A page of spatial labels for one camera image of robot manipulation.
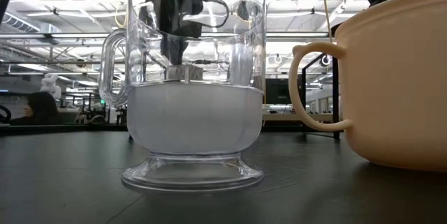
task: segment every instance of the ceiling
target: ceiling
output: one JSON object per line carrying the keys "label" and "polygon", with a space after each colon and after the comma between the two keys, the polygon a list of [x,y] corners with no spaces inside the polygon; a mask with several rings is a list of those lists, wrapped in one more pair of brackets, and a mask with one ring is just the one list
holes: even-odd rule
{"label": "ceiling", "polygon": [[[268,32],[328,31],[323,0],[266,0],[266,4],[268,5],[266,19]],[[328,0],[327,5],[332,27],[366,9],[369,3],[367,0]],[[110,33],[124,23],[125,10],[126,0],[10,0],[7,12],[29,21],[30,24],[51,24],[58,28],[60,33]],[[0,33],[23,33],[23,31],[3,25],[0,27]],[[57,47],[32,39],[9,39],[6,41],[13,44],[14,47],[35,52],[46,59],[54,60],[54,57],[57,56],[57,61],[76,59],[98,61],[101,55],[99,45],[101,45],[102,39],[85,38],[85,40],[97,44],[90,47]],[[314,40],[321,40],[321,38],[303,36],[289,38],[285,41],[268,39],[266,47],[267,72],[287,72],[291,63],[292,47]],[[82,40],[62,39],[62,42],[80,44]],[[300,68],[306,66],[318,55],[319,52],[308,54],[301,62]],[[118,52],[117,57],[122,58],[122,53]],[[66,67],[74,72],[86,71],[85,68],[75,65]],[[117,70],[124,71],[123,66],[116,67]],[[88,72],[95,72],[98,70],[98,65],[86,68],[88,68]],[[317,62],[308,69],[308,72],[330,72],[330,68],[322,67]]]}

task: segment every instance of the glass pedestal base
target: glass pedestal base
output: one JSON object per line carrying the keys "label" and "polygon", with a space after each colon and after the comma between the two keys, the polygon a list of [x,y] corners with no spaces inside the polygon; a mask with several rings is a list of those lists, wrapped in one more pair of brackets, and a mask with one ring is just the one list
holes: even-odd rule
{"label": "glass pedestal base", "polygon": [[143,163],[123,172],[122,181],[135,189],[212,192],[253,186],[263,172],[249,167],[240,154],[178,156],[150,153]]}

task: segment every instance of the bowl handle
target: bowl handle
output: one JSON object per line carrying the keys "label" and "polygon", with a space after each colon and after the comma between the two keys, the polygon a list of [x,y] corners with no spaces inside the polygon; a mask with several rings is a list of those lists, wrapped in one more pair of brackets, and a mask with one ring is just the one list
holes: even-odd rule
{"label": "bowl handle", "polygon": [[305,46],[295,46],[293,48],[293,61],[288,74],[288,91],[291,96],[293,107],[300,119],[310,128],[322,131],[339,131],[352,127],[353,123],[349,119],[345,119],[338,123],[322,124],[312,119],[304,109],[298,94],[298,65],[301,59],[310,52],[323,52],[333,57],[341,59],[346,56],[346,50],[343,47],[332,43],[315,42]]}
{"label": "bowl handle", "polygon": [[126,40],[125,29],[117,29],[104,40],[101,53],[101,69],[99,74],[99,95],[112,105],[122,105],[127,102],[126,85],[122,86],[118,94],[112,92],[113,70],[115,64],[115,50]]}

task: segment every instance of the black wire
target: black wire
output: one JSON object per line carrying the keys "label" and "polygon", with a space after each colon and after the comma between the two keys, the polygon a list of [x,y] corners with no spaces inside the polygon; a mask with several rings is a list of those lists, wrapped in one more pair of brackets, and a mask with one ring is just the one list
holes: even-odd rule
{"label": "black wire", "polygon": [[204,2],[214,2],[214,3],[217,3],[217,4],[221,4],[221,5],[224,6],[225,9],[226,9],[226,16],[225,16],[225,19],[223,20],[223,22],[222,22],[220,25],[211,26],[211,25],[208,25],[208,24],[203,24],[203,23],[201,23],[201,22],[199,22],[199,23],[200,23],[201,25],[205,26],[205,27],[208,27],[208,28],[216,28],[216,29],[221,28],[223,25],[225,25],[226,21],[227,21],[228,18],[230,17],[230,9],[228,8],[228,5],[226,5],[226,3],[225,3],[224,1],[222,1],[222,0],[203,0],[203,1],[204,1]]}

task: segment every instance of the white stuffed toy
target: white stuffed toy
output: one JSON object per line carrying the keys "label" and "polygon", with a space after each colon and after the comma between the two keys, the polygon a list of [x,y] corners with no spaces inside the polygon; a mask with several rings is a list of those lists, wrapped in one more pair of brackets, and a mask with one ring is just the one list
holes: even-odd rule
{"label": "white stuffed toy", "polygon": [[58,75],[54,74],[45,74],[44,78],[42,79],[42,87],[41,91],[48,92],[53,96],[54,99],[60,99],[61,98],[61,87],[56,85],[56,80],[59,78]]}

